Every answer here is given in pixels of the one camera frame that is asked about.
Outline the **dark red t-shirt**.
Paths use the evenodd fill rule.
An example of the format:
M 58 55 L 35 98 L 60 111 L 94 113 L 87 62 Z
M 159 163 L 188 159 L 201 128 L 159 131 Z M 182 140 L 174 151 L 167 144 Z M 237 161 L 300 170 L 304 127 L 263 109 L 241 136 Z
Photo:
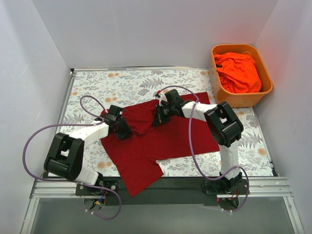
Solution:
M 163 176 L 158 160 L 191 155 L 189 120 L 173 116 L 169 122 L 154 127 L 157 104 L 157 100 L 151 100 L 127 106 L 124 118 L 133 135 L 123 140 L 113 134 L 101 139 L 131 197 Z M 192 144 L 195 154 L 219 151 L 208 124 L 202 120 L 192 120 Z

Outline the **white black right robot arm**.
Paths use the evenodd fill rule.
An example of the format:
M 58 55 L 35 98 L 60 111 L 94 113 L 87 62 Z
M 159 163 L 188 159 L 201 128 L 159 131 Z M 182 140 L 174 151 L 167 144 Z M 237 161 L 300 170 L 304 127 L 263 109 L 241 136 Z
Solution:
M 170 121 L 171 117 L 178 116 L 187 118 L 188 138 L 193 161 L 199 173 L 207 180 L 220 183 L 223 192 L 233 193 L 242 180 L 242 173 L 238 160 L 238 142 L 244 130 L 243 125 L 231 106 L 227 102 L 220 104 L 203 104 L 197 101 L 183 101 L 175 104 L 173 101 L 161 101 L 156 106 L 156 115 L 153 126 Z M 192 120 L 207 122 L 210 132 L 218 144 L 221 157 L 221 169 L 219 177 L 207 177 L 201 171 L 194 154 L 192 145 Z

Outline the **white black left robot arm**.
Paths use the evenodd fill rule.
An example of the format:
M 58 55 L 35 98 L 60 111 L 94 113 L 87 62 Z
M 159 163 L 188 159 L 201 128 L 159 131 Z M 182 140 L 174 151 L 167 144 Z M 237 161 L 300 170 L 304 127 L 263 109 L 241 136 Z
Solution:
M 103 191 L 102 175 L 83 165 L 84 150 L 109 135 L 127 139 L 133 132 L 124 117 L 97 118 L 92 124 L 70 134 L 57 133 L 50 146 L 44 170 L 69 181 L 87 184 L 93 195 Z

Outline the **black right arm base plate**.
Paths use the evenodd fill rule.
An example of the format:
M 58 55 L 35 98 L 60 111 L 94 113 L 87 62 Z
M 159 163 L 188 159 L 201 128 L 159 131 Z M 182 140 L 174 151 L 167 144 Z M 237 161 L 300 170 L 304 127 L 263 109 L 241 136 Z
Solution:
M 242 179 L 231 187 L 228 187 L 223 180 L 205 180 L 201 184 L 201 189 L 206 195 L 245 195 L 247 192 L 247 180 Z

